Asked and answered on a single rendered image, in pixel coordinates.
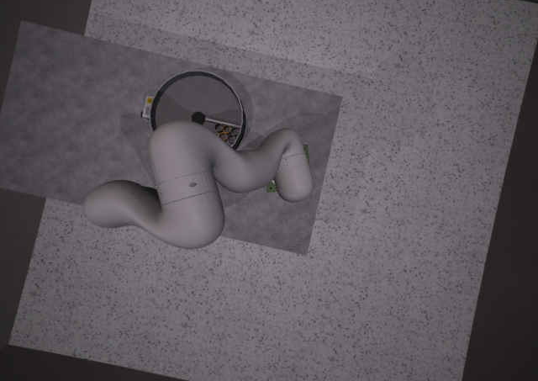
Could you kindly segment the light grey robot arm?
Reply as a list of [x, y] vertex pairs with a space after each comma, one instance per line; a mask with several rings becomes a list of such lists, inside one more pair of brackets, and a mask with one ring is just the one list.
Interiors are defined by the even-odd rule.
[[314, 190], [303, 142], [289, 128], [272, 132], [255, 150], [237, 151], [199, 123], [173, 120], [152, 132], [147, 151], [156, 189], [129, 180], [97, 186], [82, 206], [91, 223], [133, 225], [169, 245], [198, 249], [215, 242], [224, 229], [216, 181], [233, 193], [272, 181], [279, 196], [291, 203]]

